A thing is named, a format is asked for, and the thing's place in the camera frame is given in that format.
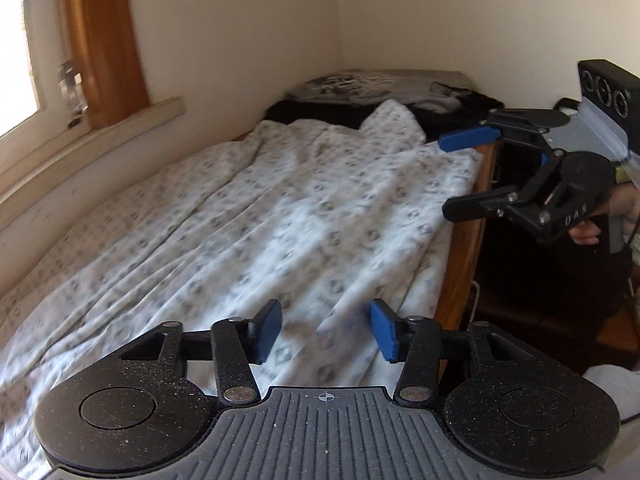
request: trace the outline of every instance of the person's hand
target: person's hand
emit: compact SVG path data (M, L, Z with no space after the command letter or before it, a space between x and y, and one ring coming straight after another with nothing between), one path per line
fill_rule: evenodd
M591 216L602 214L609 216L622 216L622 231L630 235L640 215L640 190L632 183L617 185L606 204L596 208ZM596 245L600 242L600 228L591 220L585 220L569 230L569 236L578 245Z
M598 216L604 213L609 213L609 203L603 204L597 208L591 216ZM600 243L598 238L602 230L594 224L591 220L585 220L580 222L577 226L569 229L569 236L574 239L574 242L578 245L597 245Z

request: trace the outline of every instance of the wooden bed frame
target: wooden bed frame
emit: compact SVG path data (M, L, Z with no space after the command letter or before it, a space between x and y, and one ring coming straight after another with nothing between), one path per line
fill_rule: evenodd
M484 156L484 159L474 191L488 191L491 189L491 180L494 176L495 145L479 146L476 150ZM476 273L476 264L484 235L484 224L484 220L474 220L457 224L453 228L447 272L434 316L443 329L457 330L460 328L471 283Z

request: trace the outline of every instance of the blue gripper pad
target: blue gripper pad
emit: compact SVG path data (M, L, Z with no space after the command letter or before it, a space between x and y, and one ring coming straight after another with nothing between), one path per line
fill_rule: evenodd
M371 333L386 361L395 361L400 353L400 343L396 337L393 321L385 316L380 306L372 301L369 306Z
M499 139L501 135L500 130L491 126L476 126L475 128L441 136L438 139L438 146L443 152L456 152L465 148L491 144Z
M382 388L272 388L257 406L222 412L204 440L183 457L127 477L524 480L466 455L433 413L402 408ZM46 480L87 478L91 475L55 469ZM594 478L605 475L590 470L570 477Z
M262 364L267 360L269 352L282 329L282 307L280 304L272 308L260 327L256 342L256 364Z

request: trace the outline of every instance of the window latch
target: window latch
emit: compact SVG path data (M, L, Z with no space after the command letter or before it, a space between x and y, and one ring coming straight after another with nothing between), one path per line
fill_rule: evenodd
M82 76L74 66L73 61L65 61L58 68L58 81L62 97L74 115L72 123L77 124L79 118L86 112L89 105L82 91Z

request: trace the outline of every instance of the patterned bedsheet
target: patterned bedsheet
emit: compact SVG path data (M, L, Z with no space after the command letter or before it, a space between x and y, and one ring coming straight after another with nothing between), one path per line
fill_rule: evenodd
M0 300L0 462L49 469L33 432L53 386L165 320L205 330L279 298L272 384L392 387L367 300L432 316L450 242L441 207L468 192L479 155L424 145L385 102L359 131L262 122L132 186L78 222ZM214 391L211 364L189 378Z

